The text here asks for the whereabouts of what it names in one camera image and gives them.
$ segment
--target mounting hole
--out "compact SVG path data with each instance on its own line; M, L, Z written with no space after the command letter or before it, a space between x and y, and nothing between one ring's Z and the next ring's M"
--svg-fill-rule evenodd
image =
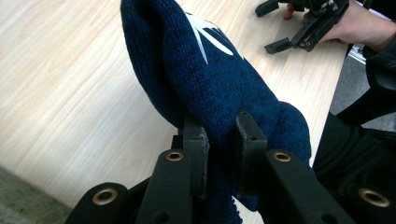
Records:
M159 212L153 217L155 223L165 223L169 220L169 215L165 212Z
M274 158L277 161L291 161L291 156L283 152L276 152L274 153Z
M249 136L247 139L250 140L250 141L256 141L257 137L256 136Z
M166 159L169 161L181 161L181 159L183 159L183 154L179 152L169 152L166 155Z
M324 214L321 216L321 219L326 224L337 224L337 219L330 214Z
M112 188L101 189L93 195L92 201L96 205L106 205L117 198L117 191Z
M388 207L390 205L389 200L385 196L372 189L359 189L359 196L367 203L378 207Z

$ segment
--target person's arm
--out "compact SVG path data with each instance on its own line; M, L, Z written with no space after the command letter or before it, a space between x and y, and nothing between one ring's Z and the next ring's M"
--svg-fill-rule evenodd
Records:
M292 17L294 8L288 4L284 19ZM344 17L334 25L320 42L340 39L349 44L363 44L375 52L384 50L396 34L396 24L382 19L361 7L355 1L349 1L349 8Z

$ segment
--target wooden table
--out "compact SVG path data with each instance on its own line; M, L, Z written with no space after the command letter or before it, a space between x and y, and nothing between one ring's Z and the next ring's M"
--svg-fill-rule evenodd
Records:
M302 13L284 21L284 5L257 18L262 0L178 2L219 26L278 99L302 111L315 154L346 46L270 55L263 47L292 37ZM100 183L130 188L150 176L176 133L134 76L120 1L0 1L0 83L1 166L72 207Z

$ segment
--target navy blue knit glove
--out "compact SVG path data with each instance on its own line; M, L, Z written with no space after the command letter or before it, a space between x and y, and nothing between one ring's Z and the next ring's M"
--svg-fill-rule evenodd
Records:
M307 166L309 132L303 115L279 102L254 68L213 23L185 13L174 0L122 0L122 25L135 74L160 114L183 128L186 112L216 143L208 169L208 197L194 207L201 223L241 223L233 204L229 167L232 128L246 110L258 123L270 148L285 149ZM241 199L254 210L257 201Z

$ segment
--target white logo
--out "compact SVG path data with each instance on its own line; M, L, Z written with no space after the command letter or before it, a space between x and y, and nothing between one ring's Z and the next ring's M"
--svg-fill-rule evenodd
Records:
M200 37L199 33L201 35L203 35L204 37L206 37L206 39L210 43L212 43L216 48L218 48L219 50L223 51L224 53L226 53L228 55L233 55L232 51L227 49L215 37L213 37L212 35L210 35L208 32L206 32L204 30L204 28L212 29L216 34L219 34L219 36L221 38L223 38L225 41L229 42L222 35L220 35L221 30L219 29L219 27L217 27L212 22L201 20L189 13L186 13L186 16L187 16L187 19L189 19L192 30L194 31L195 37L197 38L199 49L201 50L202 56L204 57L204 60L206 63L208 63L208 62L207 62L207 58L206 58L206 54L205 54L205 49L204 49L204 46L202 45L202 41L201 41L201 37Z

